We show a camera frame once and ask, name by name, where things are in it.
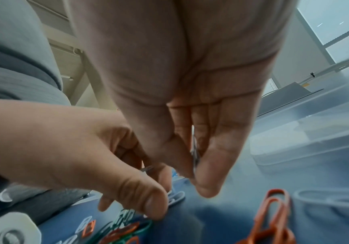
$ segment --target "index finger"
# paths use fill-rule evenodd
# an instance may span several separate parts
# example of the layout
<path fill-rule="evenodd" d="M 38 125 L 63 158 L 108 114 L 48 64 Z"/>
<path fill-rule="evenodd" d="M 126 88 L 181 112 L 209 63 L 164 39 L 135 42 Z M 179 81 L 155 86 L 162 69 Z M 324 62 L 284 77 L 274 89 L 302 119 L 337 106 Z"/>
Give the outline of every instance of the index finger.
<path fill-rule="evenodd" d="M 216 130 L 196 168 L 196 189 L 200 195 L 214 197 L 219 193 L 251 131 L 261 91 L 221 101 Z"/>

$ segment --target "white wall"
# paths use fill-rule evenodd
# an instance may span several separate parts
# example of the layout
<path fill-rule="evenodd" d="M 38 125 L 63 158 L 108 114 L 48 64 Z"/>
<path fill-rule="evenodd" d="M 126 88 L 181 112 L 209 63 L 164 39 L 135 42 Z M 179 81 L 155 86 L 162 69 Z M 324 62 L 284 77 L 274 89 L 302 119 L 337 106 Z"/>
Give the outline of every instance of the white wall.
<path fill-rule="evenodd" d="M 311 72 L 330 66 L 325 56 L 294 14 L 273 75 L 281 87 L 301 82 Z"/>

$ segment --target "hand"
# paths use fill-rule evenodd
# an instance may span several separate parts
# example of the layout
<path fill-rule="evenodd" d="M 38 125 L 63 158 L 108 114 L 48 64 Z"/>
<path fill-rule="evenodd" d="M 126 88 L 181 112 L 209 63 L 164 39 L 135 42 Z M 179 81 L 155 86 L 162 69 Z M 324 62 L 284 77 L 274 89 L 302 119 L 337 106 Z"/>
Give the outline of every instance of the hand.
<path fill-rule="evenodd" d="M 65 0 L 147 154 L 218 194 L 251 130 L 296 0 Z"/>
<path fill-rule="evenodd" d="M 99 209 L 113 200 L 153 219 L 168 208 L 171 170 L 151 165 L 121 112 L 0 100 L 0 175 L 50 189 L 103 193 Z"/>

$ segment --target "orange paper clip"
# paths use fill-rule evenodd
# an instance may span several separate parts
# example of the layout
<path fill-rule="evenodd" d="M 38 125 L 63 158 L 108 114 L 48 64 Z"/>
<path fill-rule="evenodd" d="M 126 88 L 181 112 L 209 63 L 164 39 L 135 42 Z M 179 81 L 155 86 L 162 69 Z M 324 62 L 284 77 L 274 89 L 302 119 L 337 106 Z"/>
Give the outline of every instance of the orange paper clip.
<path fill-rule="evenodd" d="M 273 197 L 275 194 L 283 194 L 284 201 L 278 197 Z M 278 202 L 279 206 L 276 213 L 272 217 L 269 227 L 262 229 L 263 222 L 269 210 L 269 206 L 273 202 Z M 283 189 L 269 190 L 260 206 L 255 219 L 254 227 L 252 228 L 247 239 L 241 240 L 236 244 L 255 244 L 257 241 L 273 237 L 272 244 L 296 244 L 295 236 L 287 227 L 288 215 L 290 212 L 290 196 Z"/>
<path fill-rule="evenodd" d="M 132 238 L 127 240 L 125 244 L 140 244 L 140 239 L 138 238 L 138 236 L 133 236 Z"/>
<path fill-rule="evenodd" d="M 95 227 L 95 222 L 96 221 L 93 220 L 86 225 L 86 227 L 82 231 L 82 238 L 85 238 L 85 237 L 91 235 L 91 233 L 93 233 L 94 227 Z"/>
<path fill-rule="evenodd" d="M 140 222 L 135 222 L 125 226 L 124 228 L 113 230 L 112 232 L 107 234 L 99 243 L 107 244 L 109 242 L 114 242 L 116 240 L 119 240 L 121 239 L 121 237 L 128 235 L 130 233 L 133 233 L 138 228 L 139 225 L 140 225 Z"/>

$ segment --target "person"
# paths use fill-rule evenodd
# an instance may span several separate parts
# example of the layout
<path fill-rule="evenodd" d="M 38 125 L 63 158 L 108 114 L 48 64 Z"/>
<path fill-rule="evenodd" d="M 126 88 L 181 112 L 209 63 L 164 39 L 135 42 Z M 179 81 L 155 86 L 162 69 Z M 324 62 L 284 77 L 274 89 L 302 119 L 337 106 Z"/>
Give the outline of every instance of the person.
<path fill-rule="evenodd" d="M 162 218 L 171 169 L 218 194 L 252 127 L 296 1 L 65 0 L 121 112 L 67 106 L 40 22 L 0 0 L 0 188 L 103 193 Z M 195 175 L 191 125 L 202 156 Z M 149 176 L 138 169 L 153 165 Z"/>

